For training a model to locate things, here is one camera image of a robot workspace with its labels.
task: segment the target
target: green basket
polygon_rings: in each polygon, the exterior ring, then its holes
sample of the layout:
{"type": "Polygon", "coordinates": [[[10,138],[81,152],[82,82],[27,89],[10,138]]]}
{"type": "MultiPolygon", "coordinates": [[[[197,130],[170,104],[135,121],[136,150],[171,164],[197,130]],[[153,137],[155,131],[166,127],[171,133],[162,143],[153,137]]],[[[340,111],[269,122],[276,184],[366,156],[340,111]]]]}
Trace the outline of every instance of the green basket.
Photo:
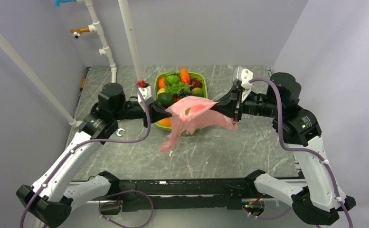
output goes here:
{"type": "MultiPolygon", "coordinates": [[[[166,73],[163,73],[163,74],[160,74],[160,75],[156,78],[156,80],[155,80],[155,90],[156,90],[156,92],[158,92],[158,90],[159,90],[159,86],[158,86],[158,82],[159,82],[159,80],[160,80],[161,78],[165,77],[165,75],[166,75],[166,73]]],[[[204,76],[202,76],[202,75],[201,75],[201,74],[199,74],[199,73],[194,73],[194,72],[189,72],[189,75],[190,75],[190,78],[191,78],[191,79],[196,78],[196,79],[198,79],[198,80],[202,83],[202,90],[204,91],[204,97],[205,97],[205,98],[208,98],[207,83],[206,83],[206,81],[205,81],[204,76]]],[[[161,128],[161,129],[165,130],[165,131],[171,131],[171,127],[162,126],[162,125],[160,125],[160,124],[158,124],[158,123],[155,123],[155,125],[156,125],[157,127],[161,128]]]]}

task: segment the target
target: blue valve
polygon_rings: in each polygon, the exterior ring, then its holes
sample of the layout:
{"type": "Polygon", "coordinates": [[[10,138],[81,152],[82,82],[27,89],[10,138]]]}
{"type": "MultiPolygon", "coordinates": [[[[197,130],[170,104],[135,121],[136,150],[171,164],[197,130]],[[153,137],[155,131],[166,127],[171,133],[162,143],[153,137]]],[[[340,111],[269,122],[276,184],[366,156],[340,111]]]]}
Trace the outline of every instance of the blue valve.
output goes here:
{"type": "Polygon", "coordinates": [[[76,2],[76,0],[54,0],[54,4],[56,6],[60,6],[60,3],[66,3],[66,2],[71,2],[71,1],[76,2]]]}

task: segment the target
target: white wall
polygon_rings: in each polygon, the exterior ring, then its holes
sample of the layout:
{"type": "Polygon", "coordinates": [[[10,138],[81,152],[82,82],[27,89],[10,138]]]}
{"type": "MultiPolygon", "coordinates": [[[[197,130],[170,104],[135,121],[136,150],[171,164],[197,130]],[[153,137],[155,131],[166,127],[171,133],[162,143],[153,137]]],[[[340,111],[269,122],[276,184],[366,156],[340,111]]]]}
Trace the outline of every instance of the white wall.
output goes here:
{"type": "MultiPolygon", "coordinates": [[[[62,27],[49,1],[0,0],[0,32],[73,114],[85,67],[62,27]]],[[[69,129],[0,48],[0,228],[19,227],[16,190],[50,167],[69,129]]]]}
{"type": "MultiPolygon", "coordinates": [[[[275,72],[302,85],[343,190],[357,201],[355,227],[369,228],[369,0],[309,0],[275,72]]],[[[347,227],[346,219],[334,227],[347,227]]]]}
{"type": "MultiPolygon", "coordinates": [[[[117,65],[132,65],[117,0],[93,0],[117,65]]],[[[129,0],[146,65],[272,66],[307,0],[129,0]]],[[[84,4],[56,8],[65,30],[92,23],[84,4]]],[[[85,65],[108,65],[100,40],[74,40],[85,65]]]]}

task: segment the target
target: gray marble table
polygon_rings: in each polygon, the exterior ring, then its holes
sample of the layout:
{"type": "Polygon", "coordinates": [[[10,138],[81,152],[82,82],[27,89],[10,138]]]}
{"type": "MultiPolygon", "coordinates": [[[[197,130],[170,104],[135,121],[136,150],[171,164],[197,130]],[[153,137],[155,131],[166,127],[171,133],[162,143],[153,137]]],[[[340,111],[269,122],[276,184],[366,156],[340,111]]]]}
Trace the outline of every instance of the gray marble table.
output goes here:
{"type": "MultiPolygon", "coordinates": [[[[179,71],[186,67],[190,72],[202,74],[208,87],[208,97],[217,100],[231,87],[236,66],[144,66],[144,78],[153,85],[155,78],[164,72],[179,71]]],[[[265,66],[244,66],[255,76],[268,77],[265,66]]],[[[135,95],[136,82],[133,66],[117,69],[117,82],[124,87],[128,99],[135,95]]],[[[82,120],[97,102],[102,87],[111,81],[110,68],[90,68],[77,120],[82,120]]],[[[267,85],[255,83],[253,91],[263,93],[267,85]]],[[[173,153],[161,153],[160,145],[167,141],[169,132],[151,127],[147,139],[136,144],[106,143],[95,153],[74,180],[87,180],[89,176],[109,171],[120,179],[184,179],[184,178],[230,178],[245,177],[256,169],[262,169],[274,177],[296,177],[297,170],[291,153],[279,146],[278,136],[271,127],[271,119],[244,115],[239,128],[231,132],[210,126],[197,130],[193,135],[183,134],[173,153]]],[[[122,120],[123,137],[113,139],[132,140],[142,137],[146,129],[142,120],[122,120]]]]}

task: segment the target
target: pink plastic bag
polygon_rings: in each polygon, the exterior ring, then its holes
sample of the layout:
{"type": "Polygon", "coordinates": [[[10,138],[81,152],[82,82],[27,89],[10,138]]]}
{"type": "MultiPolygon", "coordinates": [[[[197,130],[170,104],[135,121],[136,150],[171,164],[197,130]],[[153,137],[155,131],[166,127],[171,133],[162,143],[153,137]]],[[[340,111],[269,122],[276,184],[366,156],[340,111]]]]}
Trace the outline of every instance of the pink plastic bag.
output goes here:
{"type": "Polygon", "coordinates": [[[231,118],[210,110],[216,102],[197,96],[187,96],[166,109],[172,113],[170,122],[172,131],[168,135],[169,140],[159,148],[161,152],[167,152],[173,148],[181,133],[193,134],[196,129],[219,125],[231,131],[237,129],[237,124],[231,118]]]}

